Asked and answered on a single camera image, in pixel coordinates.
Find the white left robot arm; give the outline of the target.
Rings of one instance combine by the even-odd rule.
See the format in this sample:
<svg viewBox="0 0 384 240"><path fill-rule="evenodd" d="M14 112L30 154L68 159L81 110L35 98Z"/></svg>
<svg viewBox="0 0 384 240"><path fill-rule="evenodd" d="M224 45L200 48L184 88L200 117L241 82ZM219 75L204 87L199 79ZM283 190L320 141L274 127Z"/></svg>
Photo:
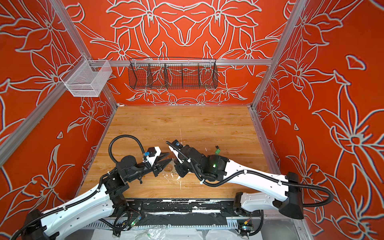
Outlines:
<svg viewBox="0 0 384 240"><path fill-rule="evenodd" d="M128 209L123 193L129 183L143 176L157 176L171 162L169 153L159 152L142 163L125 156L99 183L86 193L51 210L34 210L26 217L24 226L14 235L23 240L61 240L97 220L120 214Z"/></svg>

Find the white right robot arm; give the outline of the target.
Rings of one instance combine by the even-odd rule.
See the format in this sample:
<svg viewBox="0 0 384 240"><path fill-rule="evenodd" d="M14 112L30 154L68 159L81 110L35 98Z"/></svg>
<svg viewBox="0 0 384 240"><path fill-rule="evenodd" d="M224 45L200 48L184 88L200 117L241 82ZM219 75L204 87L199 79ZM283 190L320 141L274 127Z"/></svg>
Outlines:
<svg viewBox="0 0 384 240"><path fill-rule="evenodd" d="M226 183L241 185L256 194L237 193L234 207L246 212L277 210L291 219L304 218L302 191L298 186L299 176L289 172L286 175L265 173L245 167L220 155L208 155L177 140L167 142L175 154L175 168L180 177L193 173L202 185L218 188Z"/></svg>

